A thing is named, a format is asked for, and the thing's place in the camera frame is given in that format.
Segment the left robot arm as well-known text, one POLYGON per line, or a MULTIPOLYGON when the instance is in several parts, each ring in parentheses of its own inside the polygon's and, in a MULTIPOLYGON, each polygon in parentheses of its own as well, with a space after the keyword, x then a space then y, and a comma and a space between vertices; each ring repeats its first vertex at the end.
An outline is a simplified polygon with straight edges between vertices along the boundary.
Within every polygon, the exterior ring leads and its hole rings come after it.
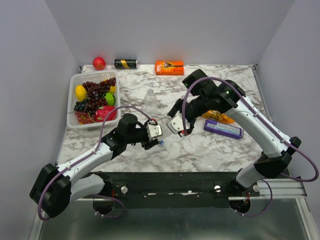
POLYGON ((86 174, 122 154, 128 145, 141 144, 145 150, 151 149, 159 143, 162 133, 156 120, 141 123, 134 114, 126 113, 117 127, 87 152, 62 165, 45 165, 29 194, 37 203, 39 218, 47 221, 57 217, 71 200, 96 194, 107 197, 111 185, 98 175, 86 177, 86 174))

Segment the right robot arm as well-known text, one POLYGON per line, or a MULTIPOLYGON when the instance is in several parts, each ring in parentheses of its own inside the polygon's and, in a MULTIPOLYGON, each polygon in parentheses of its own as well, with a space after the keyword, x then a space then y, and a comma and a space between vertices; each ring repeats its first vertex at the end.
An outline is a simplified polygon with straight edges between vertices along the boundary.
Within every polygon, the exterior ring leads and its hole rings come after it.
POLYGON ((278 177, 288 167, 301 140, 296 136, 289 137, 273 126, 234 81, 226 80, 216 85, 197 69, 182 83, 195 98, 186 103, 178 99, 169 111, 171 120, 166 125, 174 134, 183 135, 184 128, 190 134, 196 119, 213 110, 233 119, 262 149, 260 158, 240 169, 230 183, 234 195, 243 195, 253 183, 263 178, 278 177))

